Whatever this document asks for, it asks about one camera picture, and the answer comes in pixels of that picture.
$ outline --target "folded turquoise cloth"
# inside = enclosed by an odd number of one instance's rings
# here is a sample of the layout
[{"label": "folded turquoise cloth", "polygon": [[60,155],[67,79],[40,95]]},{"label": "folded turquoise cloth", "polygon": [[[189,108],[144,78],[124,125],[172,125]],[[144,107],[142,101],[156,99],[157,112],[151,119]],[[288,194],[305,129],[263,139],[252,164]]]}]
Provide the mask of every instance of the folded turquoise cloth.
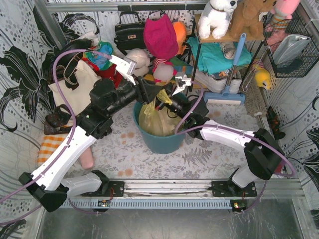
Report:
[{"label": "folded turquoise cloth", "polygon": [[[188,39],[191,46],[191,51],[196,58],[198,49],[198,40],[194,37]],[[252,59],[251,53],[244,46],[240,55],[238,66],[249,64]],[[228,60],[224,57],[219,43],[203,43],[200,49],[200,56],[198,59],[198,69],[208,74],[214,74],[232,68],[233,60]]]}]

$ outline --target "clothes rod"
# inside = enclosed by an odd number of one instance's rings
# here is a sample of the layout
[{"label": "clothes rod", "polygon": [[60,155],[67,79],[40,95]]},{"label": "clothes rod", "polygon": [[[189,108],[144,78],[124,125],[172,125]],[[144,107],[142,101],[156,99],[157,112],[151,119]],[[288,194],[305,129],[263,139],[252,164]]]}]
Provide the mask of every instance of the clothes rod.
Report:
[{"label": "clothes rod", "polygon": [[117,1],[47,3],[49,12],[203,10],[206,1]]}]

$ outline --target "yellow toy duck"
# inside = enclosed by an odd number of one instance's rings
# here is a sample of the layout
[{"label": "yellow toy duck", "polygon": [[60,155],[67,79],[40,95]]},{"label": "yellow toy duck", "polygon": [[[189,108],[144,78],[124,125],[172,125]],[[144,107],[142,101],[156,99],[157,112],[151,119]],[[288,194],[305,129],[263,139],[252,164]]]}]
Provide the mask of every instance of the yellow toy duck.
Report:
[{"label": "yellow toy duck", "polygon": [[264,64],[258,60],[253,63],[253,67],[255,68],[255,80],[257,82],[257,86],[269,90],[271,87],[270,74],[264,68]]}]

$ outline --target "pink sock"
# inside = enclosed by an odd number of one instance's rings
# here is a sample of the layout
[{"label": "pink sock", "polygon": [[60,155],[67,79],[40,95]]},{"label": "pink sock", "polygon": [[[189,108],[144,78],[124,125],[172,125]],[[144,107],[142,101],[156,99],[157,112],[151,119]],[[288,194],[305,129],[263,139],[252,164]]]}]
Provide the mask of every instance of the pink sock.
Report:
[{"label": "pink sock", "polygon": [[79,157],[81,166],[83,169],[93,168],[94,166],[94,158],[92,154],[92,150],[88,147]]}]

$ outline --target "trash bag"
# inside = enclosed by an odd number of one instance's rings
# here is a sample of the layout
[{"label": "trash bag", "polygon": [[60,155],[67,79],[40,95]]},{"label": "trash bag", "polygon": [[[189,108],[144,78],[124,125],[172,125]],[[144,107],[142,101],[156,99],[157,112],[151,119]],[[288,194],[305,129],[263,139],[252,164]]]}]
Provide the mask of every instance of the trash bag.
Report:
[{"label": "trash bag", "polygon": [[[157,95],[160,101],[172,104],[165,90]],[[139,125],[147,133],[155,136],[170,136],[174,134],[175,127],[181,121],[175,113],[172,113],[167,107],[157,111],[153,100],[148,105],[143,105],[139,115]]]}]

